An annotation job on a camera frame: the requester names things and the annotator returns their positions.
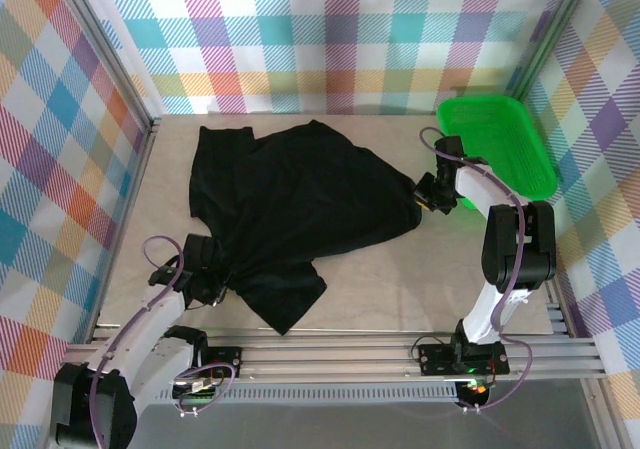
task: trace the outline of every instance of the floor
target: floor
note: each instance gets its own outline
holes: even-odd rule
[[[151,266],[140,252],[156,234],[179,242],[189,232],[208,234],[189,217],[188,181],[198,128],[252,126],[256,137],[308,122],[305,115],[167,116],[149,164],[101,312],[102,323],[123,323],[136,309]],[[435,158],[418,131],[436,125],[429,116],[317,116],[355,144],[368,147],[417,181],[435,172]],[[424,213],[421,225],[402,237],[352,253],[314,261],[328,290],[297,324],[298,329],[451,331],[472,308],[484,282],[480,255],[485,222],[459,206],[449,216]],[[157,247],[158,262],[171,255]],[[547,334],[551,324],[540,291],[507,326],[511,333]],[[180,323],[194,327],[263,328],[265,323],[235,294],[217,308],[190,311]]]

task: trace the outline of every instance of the plaid wall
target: plaid wall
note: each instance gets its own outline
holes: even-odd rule
[[[640,0],[582,0],[528,105],[555,160],[558,278],[640,447]]]
[[[35,447],[141,140],[62,0],[0,0],[0,448]]]
[[[504,91],[559,0],[91,1],[151,112],[406,114]]]

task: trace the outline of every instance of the black cloth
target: black cloth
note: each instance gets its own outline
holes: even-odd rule
[[[189,205],[220,241],[211,283],[226,282],[285,334],[327,287],[311,261],[415,228],[413,188],[318,121],[257,140],[250,127],[201,127]]]

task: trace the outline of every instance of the purple cable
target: purple cable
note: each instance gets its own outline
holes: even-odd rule
[[[218,367],[226,367],[227,369],[229,369],[231,371],[231,380],[229,380],[229,384],[227,384],[227,387],[225,387],[224,391],[220,392],[220,394],[218,394],[216,397],[211,399],[211,401],[209,401],[207,404],[202,406],[198,412],[206,411],[207,409],[209,409],[215,402],[221,399],[222,396],[224,396],[227,393],[227,391],[229,391],[229,389],[231,388],[231,384],[233,384],[233,381],[236,378],[236,368],[233,367],[231,364],[227,364],[226,362],[214,362],[212,364],[206,364],[202,367],[194,367],[193,369],[187,369],[186,371],[181,372],[176,376],[176,379],[179,377],[192,376],[193,374],[197,374],[198,372],[204,371],[205,369],[216,369]],[[180,409],[181,413],[185,412],[184,407],[182,406],[181,399],[178,399],[178,404],[176,407]]]
[[[513,338],[503,334],[503,332],[502,332],[503,331],[503,327],[502,327],[501,321],[500,321],[500,318],[502,316],[502,311],[504,310],[504,307],[506,306],[507,300],[509,299],[509,296],[511,295],[511,292],[513,292],[513,288],[515,287],[516,282],[518,280],[518,274],[520,273],[520,266],[522,265],[522,255],[524,253],[524,238],[525,238],[524,209],[522,208],[522,204],[520,203],[520,200],[518,199],[516,194],[509,188],[509,186],[507,186],[504,182],[502,182],[500,179],[498,179],[493,173],[485,171],[485,170],[481,169],[480,167],[476,166],[475,164],[473,164],[473,163],[471,163],[469,161],[465,161],[464,159],[461,159],[459,157],[452,156],[450,154],[446,154],[446,153],[444,153],[442,151],[439,151],[435,147],[433,147],[431,144],[429,144],[424,139],[424,134],[427,131],[437,132],[441,136],[444,136],[444,133],[442,131],[440,131],[439,129],[436,129],[435,127],[425,127],[424,129],[422,129],[420,131],[420,141],[422,142],[422,144],[424,144],[424,146],[427,149],[429,149],[430,151],[434,152],[435,154],[437,154],[440,157],[443,157],[443,158],[448,159],[450,161],[459,162],[459,163],[471,168],[472,170],[476,171],[477,173],[483,175],[487,179],[489,179],[493,184],[496,185],[496,187],[498,187],[514,203],[514,205],[516,206],[516,209],[518,211],[518,245],[516,247],[516,257],[515,257],[515,261],[514,261],[514,264],[513,264],[513,272],[511,274],[511,278],[509,279],[509,284],[507,284],[507,289],[505,290],[504,294],[500,298],[500,301],[498,301],[498,304],[496,304],[496,307],[493,308],[493,312],[491,313],[491,326],[498,333],[498,336],[503,341],[510,342],[511,344],[516,344],[516,345],[519,345],[519,346],[523,346],[526,349],[526,351],[527,351],[527,363],[526,363],[526,365],[524,367],[524,370],[522,371],[522,374],[520,375],[520,378],[514,384],[514,386],[509,390],[509,392],[507,392],[504,396],[502,396],[497,401],[493,401],[493,402],[490,402],[489,404],[485,404],[484,406],[482,406],[482,409],[490,409],[492,407],[497,406],[501,402],[505,401],[507,398],[509,398],[511,395],[513,395],[513,393],[516,392],[520,388],[520,386],[522,385],[522,383],[526,379],[527,375],[529,374],[529,370],[531,369],[531,365],[533,364],[533,350],[531,349],[531,346],[529,344],[527,344],[526,342],[524,342],[524,341],[513,339]]]
[[[108,354],[113,353],[118,348],[118,345],[122,341],[122,338],[131,330],[133,326],[135,326],[138,320],[140,320],[140,318],[145,313],[153,309],[153,307],[162,298],[164,298],[169,292],[171,292],[171,290],[173,289],[173,285],[178,281],[178,278],[180,277],[180,274],[182,274],[182,270],[184,269],[184,254],[182,252],[182,248],[175,240],[167,236],[153,236],[142,243],[142,252],[144,256],[147,258],[147,260],[153,266],[158,267],[147,255],[147,245],[151,241],[155,241],[158,239],[167,241],[171,245],[173,245],[173,247],[176,248],[176,250],[178,251],[178,267],[176,268],[175,275],[169,281],[169,284],[167,284],[167,286],[156,297],[154,297],[151,301],[149,301],[149,304],[147,304],[146,307],[143,307],[138,312],[136,312],[135,315],[131,319],[129,319],[129,322],[127,322],[124,325],[124,327],[120,330],[120,332],[116,335],[116,337],[113,339],[113,342],[107,349],[107,352],[100,360],[100,363],[96,368],[96,372],[93,375],[93,378],[91,379],[91,387],[89,389],[89,418],[91,419],[91,428],[93,429],[93,434],[96,437],[96,442],[98,443],[98,449],[106,449],[104,437],[102,436],[102,429],[100,427],[100,421],[98,419],[97,392],[98,392],[98,381],[100,380],[102,371],[104,370],[104,367],[107,365],[107,363],[110,360],[110,357],[108,356]]]

